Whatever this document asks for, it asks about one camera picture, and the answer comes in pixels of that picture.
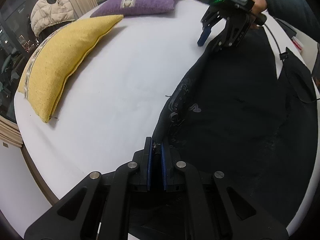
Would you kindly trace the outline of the right forearm dark sleeve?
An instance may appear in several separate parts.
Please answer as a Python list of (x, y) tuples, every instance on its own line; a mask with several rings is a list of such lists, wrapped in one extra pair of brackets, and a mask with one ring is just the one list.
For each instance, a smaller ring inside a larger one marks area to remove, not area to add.
[(319, 20), (305, 0), (266, 0), (268, 13), (319, 42)]

